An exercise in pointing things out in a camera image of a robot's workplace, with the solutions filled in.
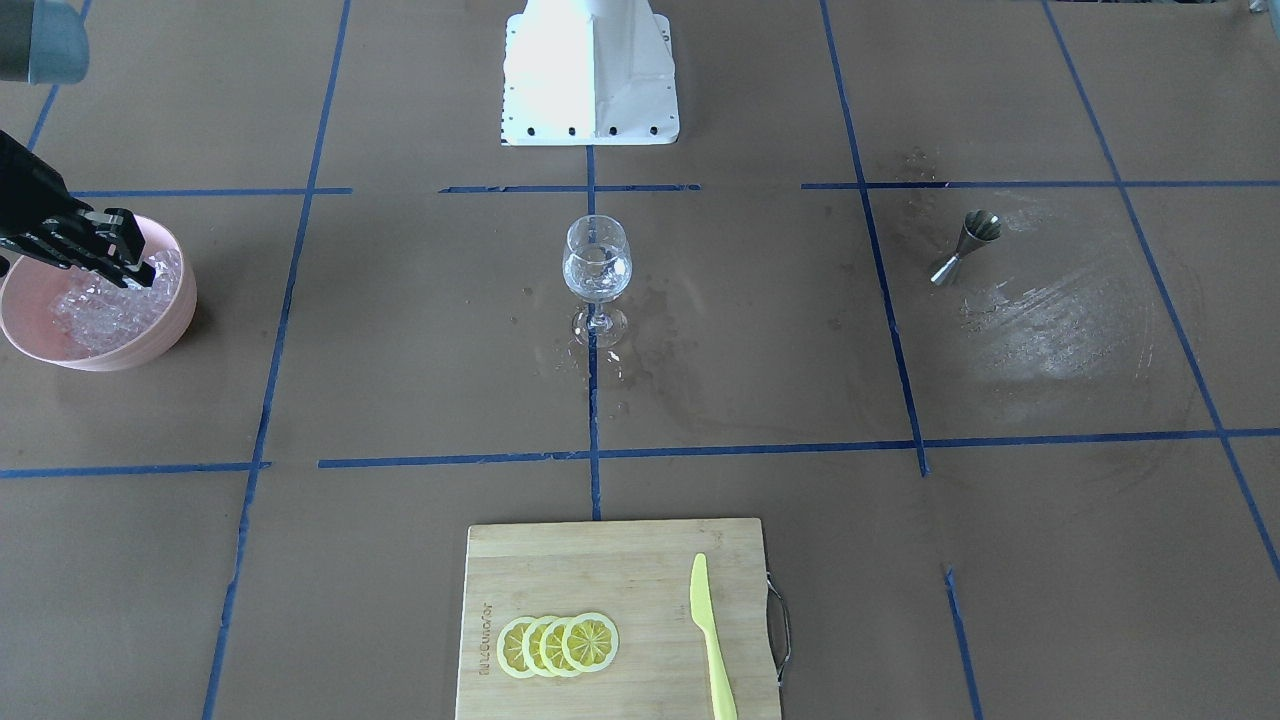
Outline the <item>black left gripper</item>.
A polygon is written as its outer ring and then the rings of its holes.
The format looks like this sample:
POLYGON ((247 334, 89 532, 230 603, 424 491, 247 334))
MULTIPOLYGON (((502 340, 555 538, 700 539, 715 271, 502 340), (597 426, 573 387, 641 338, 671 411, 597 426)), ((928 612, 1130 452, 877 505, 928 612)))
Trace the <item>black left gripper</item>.
POLYGON ((124 208, 95 210, 73 196, 61 176, 12 136, 1 133, 3 247, 60 269, 79 268, 119 288, 151 288, 145 236, 124 208))

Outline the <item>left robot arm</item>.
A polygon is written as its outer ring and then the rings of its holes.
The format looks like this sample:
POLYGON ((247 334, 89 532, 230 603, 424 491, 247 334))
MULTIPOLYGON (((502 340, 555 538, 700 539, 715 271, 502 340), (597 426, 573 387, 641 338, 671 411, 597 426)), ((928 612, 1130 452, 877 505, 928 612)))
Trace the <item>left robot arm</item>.
MULTIPOLYGON (((1 4, 5 82, 73 85, 90 68, 84 22, 67 1, 1 4)), ((120 288, 148 288, 145 236, 124 208, 95 210, 73 197, 61 174, 8 133, 1 135, 3 247, 58 269, 79 268, 120 288)))

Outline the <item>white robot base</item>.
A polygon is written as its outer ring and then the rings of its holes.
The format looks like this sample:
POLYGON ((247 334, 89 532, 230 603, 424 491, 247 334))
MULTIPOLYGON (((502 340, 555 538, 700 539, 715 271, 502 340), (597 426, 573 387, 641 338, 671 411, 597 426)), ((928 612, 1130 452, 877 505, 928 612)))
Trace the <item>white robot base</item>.
POLYGON ((671 24, 650 3, 529 1, 504 41, 503 145, 678 141, 671 24))

